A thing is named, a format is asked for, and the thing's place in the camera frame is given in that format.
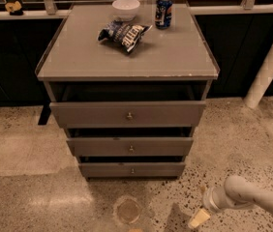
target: crumpled bag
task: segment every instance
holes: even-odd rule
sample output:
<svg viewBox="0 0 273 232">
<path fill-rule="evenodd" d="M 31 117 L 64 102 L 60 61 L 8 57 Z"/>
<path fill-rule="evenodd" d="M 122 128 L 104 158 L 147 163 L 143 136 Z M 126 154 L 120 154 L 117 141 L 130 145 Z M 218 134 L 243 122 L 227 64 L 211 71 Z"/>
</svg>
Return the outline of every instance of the crumpled bag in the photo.
<svg viewBox="0 0 273 232">
<path fill-rule="evenodd" d="M 103 39 L 112 40 L 122 44 L 126 52 L 131 53 L 137 47 L 144 33 L 151 27 L 152 26 L 124 24 L 123 21 L 114 20 L 100 32 L 98 41 Z"/>
</svg>

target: gray tabletop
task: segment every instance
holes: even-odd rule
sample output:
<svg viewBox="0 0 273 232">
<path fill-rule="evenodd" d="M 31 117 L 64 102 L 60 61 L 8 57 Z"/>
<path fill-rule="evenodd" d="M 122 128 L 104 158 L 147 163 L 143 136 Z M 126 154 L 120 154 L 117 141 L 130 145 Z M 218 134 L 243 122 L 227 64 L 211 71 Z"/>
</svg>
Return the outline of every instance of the gray tabletop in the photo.
<svg viewBox="0 0 273 232">
<path fill-rule="evenodd" d="M 111 5 L 74 6 L 38 74 L 44 81 L 216 79 L 189 8 L 173 5 L 171 26 L 155 27 L 155 5 L 141 5 L 134 24 L 153 25 L 133 53 L 109 40 L 97 41 L 114 20 Z"/>
</svg>

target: can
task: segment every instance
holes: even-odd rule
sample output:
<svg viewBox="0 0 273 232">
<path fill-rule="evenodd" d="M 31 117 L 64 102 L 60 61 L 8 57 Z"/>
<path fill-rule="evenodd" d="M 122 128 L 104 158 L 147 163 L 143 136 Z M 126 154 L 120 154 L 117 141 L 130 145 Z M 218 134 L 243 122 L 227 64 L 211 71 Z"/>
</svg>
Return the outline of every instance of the can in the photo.
<svg viewBox="0 0 273 232">
<path fill-rule="evenodd" d="M 171 24 L 172 0 L 157 0 L 155 24 L 159 29 L 166 29 Z"/>
</svg>

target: white pole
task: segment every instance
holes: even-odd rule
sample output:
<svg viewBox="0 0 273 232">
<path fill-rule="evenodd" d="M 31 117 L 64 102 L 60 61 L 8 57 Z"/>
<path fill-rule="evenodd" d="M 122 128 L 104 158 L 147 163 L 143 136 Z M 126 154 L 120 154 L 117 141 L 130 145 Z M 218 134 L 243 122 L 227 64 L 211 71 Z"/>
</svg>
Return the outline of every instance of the white pole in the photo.
<svg viewBox="0 0 273 232">
<path fill-rule="evenodd" d="M 273 80 L 273 44 L 269 50 L 264 62 L 250 88 L 248 94 L 244 98 L 244 103 L 256 108 L 263 97 L 265 91 Z"/>
</svg>

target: speckled floor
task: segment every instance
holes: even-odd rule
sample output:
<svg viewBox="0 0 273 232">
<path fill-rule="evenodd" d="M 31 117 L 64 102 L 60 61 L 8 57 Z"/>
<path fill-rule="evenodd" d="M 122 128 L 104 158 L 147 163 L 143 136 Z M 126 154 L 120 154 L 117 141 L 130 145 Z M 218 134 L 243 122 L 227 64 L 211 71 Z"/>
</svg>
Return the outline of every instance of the speckled floor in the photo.
<svg viewBox="0 0 273 232">
<path fill-rule="evenodd" d="M 54 118 L 37 126 L 41 110 L 0 108 L 0 231 L 188 232 L 201 187 L 238 174 L 273 190 L 273 98 L 255 110 L 240 98 L 207 100 L 177 180 L 86 182 Z M 132 224 L 116 213 L 123 200 L 136 204 Z M 273 232 L 273 216 L 227 210 L 196 231 Z"/>
</svg>

